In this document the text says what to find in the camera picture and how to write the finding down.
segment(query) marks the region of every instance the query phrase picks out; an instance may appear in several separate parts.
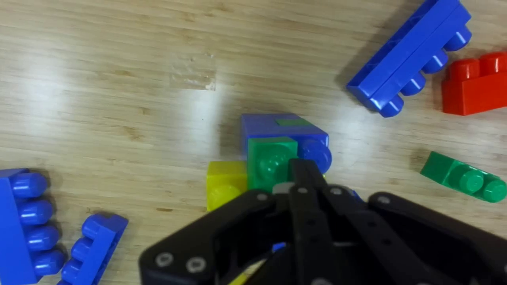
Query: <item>lego brick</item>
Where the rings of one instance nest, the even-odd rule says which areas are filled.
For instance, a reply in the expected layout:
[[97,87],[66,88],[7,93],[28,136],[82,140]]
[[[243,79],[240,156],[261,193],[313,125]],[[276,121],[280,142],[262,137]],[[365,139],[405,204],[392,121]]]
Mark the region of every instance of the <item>lego brick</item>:
[[82,223],[82,237],[71,248],[58,285],[96,285],[120,240],[126,218],[93,213]]
[[288,161],[297,158],[297,142],[291,137],[248,139],[248,188],[270,193],[288,182]]
[[[421,74],[440,71],[448,56],[444,50],[457,50],[463,47],[471,33],[467,30],[465,22],[470,14],[457,1],[441,20],[435,20],[435,28],[429,34],[421,36],[416,44],[410,44],[408,49],[391,52],[383,56],[383,60],[391,60],[391,56],[403,58],[397,64],[379,64],[368,63],[365,69],[375,69],[381,77],[370,75],[370,85],[364,87],[364,77],[360,71],[348,82],[348,90],[368,109],[379,112],[383,117],[397,115],[403,106],[402,98],[397,93],[414,94],[424,88],[425,79]],[[406,41],[394,41],[391,44],[397,45]]]
[[213,210],[246,189],[245,161],[210,161],[205,172],[205,208]]
[[243,285],[243,283],[246,283],[248,277],[250,277],[250,273],[242,272],[229,285]]
[[444,20],[459,1],[424,0],[400,28],[353,75],[348,87],[359,93],[373,93],[392,71]]
[[50,224],[53,207],[42,197],[47,185],[29,169],[0,170],[0,283],[36,283],[64,261],[59,232]]
[[286,136],[297,140],[297,155],[313,159],[319,172],[330,167],[329,134],[295,113],[243,113],[240,125],[245,151],[251,137]]
[[441,82],[441,109],[468,115],[507,106],[507,52],[451,63]]
[[507,183],[497,175],[437,151],[429,153],[421,174],[487,202],[498,202],[507,196]]
[[286,242],[276,242],[276,243],[272,243],[270,251],[275,253],[284,246],[286,246]]

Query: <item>table surface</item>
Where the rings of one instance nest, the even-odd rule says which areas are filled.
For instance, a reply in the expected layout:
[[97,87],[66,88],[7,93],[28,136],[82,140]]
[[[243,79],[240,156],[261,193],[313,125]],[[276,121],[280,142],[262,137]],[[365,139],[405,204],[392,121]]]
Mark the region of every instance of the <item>table surface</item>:
[[[419,3],[2,0],[0,167],[48,172],[64,246],[94,210],[129,220],[104,285],[139,283],[139,253],[204,213],[207,161],[240,158],[243,112],[289,110],[329,131],[329,182],[364,197],[387,189],[507,237],[505,202],[417,174],[437,150],[507,177],[507,109],[441,113],[443,74],[394,118],[343,90]],[[463,4],[473,39],[451,58],[505,47],[507,1]]]

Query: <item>lego stud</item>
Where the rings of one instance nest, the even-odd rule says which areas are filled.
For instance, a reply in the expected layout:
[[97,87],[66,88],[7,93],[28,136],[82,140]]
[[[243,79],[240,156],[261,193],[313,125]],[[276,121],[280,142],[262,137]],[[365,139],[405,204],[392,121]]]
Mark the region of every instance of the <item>lego stud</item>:
[[379,115],[394,117],[400,112],[402,106],[403,106],[403,101],[397,94],[394,94],[392,99],[379,109]]
[[425,85],[425,79],[422,74],[416,72],[410,80],[405,83],[405,87],[400,88],[400,93],[403,94],[414,94],[421,91]]
[[329,147],[315,139],[307,139],[299,144],[299,156],[315,161],[319,172],[326,172],[332,164],[332,153]]
[[12,177],[12,191],[20,197],[37,197],[47,188],[47,178],[39,172],[20,172]]
[[497,74],[507,71],[507,52],[494,52],[479,56],[481,74]]
[[23,224],[44,224],[50,220],[53,207],[47,199],[26,202],[18,208],[20,221]]
[[486,185],[478,196],[489,202],[498,202],[507,196],[507,185],[498,178],[486,178]]
[[80,226],[82,235],[96,235],[99,231],[99,215],[90,215]]
[[34,251],[50,250],[56,245],[59,232],[56,227],[45,224],[26,232],[28,248]]
[[48,253],[37,254],[32,259],[36,275],[56,273],[64,261],[64,254],[59,250],[52,250]]
[[438,72],[446,64],[448,56],[443,50],[438,50],[430,56],[430,60],[424,64],[424,72]]
[[205,259],[200,256],[193,256],[186,261],[186,270],[191,273],[202,272],[205,269]]
[[478,74],[478,61],[473,58],[457,60],[448,68],[448,77],[452,80],[471,79],[478,77]]
[[221,204],[229,202],[231,199],[237,197],[242,191],[232,185],[218,185],[210,188],[207,194],[207,205],[208,208],[216,208]]
[[484,175],[481,170],[470,167],[467,164],[460,164],[449,172],[448,182],[456,186],[459,191],[473,194],[476,193],[482,183]]
[[67,262],[64,262],[64,265],[61,269],[61,275],[66,275],[66,281],[69,281],[67,277],[74,277],[74,278],[78,277],[80,267],[82,267],[80,261],[69,259]]
[[256,172],[264,180],[284,180],[286,172],[280,170],[291,158],[289,150],[281,145],[265,147],[257,156]]
[[88,237],[80,237],[71,250],[74,259],[85,259],[91,248],[91,240]]
[[454,33],[454,36],[446,41],[443,45],[446,50],[457,50],[462,49],[471,37],[470,30],[463,25],[460,30]]

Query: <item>blue lego brick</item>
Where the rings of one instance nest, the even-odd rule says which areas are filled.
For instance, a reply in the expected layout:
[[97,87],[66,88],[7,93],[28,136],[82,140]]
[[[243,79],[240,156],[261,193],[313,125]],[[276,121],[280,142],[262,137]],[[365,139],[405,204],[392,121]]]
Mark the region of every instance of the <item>blue lego brick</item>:
[[392,72],[392,75],[379,85],[379,88],[370,94],[372,101],[379,106],[383,117],[392,117],[400,112],[402,99],[397,94],[417,93],[425,79],[421,74],[424,64],[432,64],[430,71],[438,71],[448,61],[443,49],[456,50],[465,45],[471,33],[465,28],[465,22],[470,14],[463,6],[457,6],[454,12],[427,37],[408,58],[406,61]]
[[[465,11],[457,0],[425,0],[421,7],[408,17],[408,20],[346,83],[348,90],[368,109],[379,110],[379,113],[384,117],[395,115],[402,109],[402,99],[395,96],[395,93],[402,91],[405,94],[413,94],[419,91],[424,83],[424,77],[419,74],[419,71],[440,71],[446,63],[446,55],[441,49],[444,47],[446,50],[457,50],[468,41],[470,33],[465,28],[468,17],[462,20],[456,11]],[[440,33],[440,37],[435,37],[435,33],[438,33],[441,26],[444,28],[454,23],[457,25],[452,31],[449,31],[451,34]],[[446,42],[443,41],[433,50],[427,49],[427,41],[438,41],[441,37],[444,37]],[[416,66],[410,64],[406,60],[410,60],[419,49],[430,53],[421,58],[422,63]],[[413,80],[408,83],[408,77],[394,93],[379,91],[383,83],[398,80],[395,75],[398,74],[398,69],[405,68],[406,64],[413,68],[413,71],[408,72]]]
[[42,197],[47,185],[29,169],[0,170],[0,283],[36,283],[63,265],[53,207]]
[[126,218],[93,213],[82,223],[82,237],[72,245],[58,285],[96,285],[120,240]]
[[373,93],[454,9],[457,0],[425,0],[348,82],[357,93]]
[[275,253],[275,251],[278,251],[278,250],[281,250],[284,246],[286,246],[284,242],[276,242],[276,243],[272,243],[270,251]]
[[297,156],[313,159],[319,172],[332,163],[329,134],[295,113],[243,113],[240,126],[243,153],[248,139],[286,136],[297,142]]

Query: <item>stacked lego bricks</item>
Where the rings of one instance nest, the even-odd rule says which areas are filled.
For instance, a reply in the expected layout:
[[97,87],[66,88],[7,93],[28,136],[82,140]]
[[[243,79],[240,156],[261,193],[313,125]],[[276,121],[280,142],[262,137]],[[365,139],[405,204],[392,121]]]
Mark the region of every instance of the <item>stacked lego bricks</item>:
[[332,163],[329,136],[294,113],[243,113],[240,117],[243,161],[210,161],[205,174],[207,210],[245,189],[270,193],[289,180],[291,158],[311,159],[319,172]]

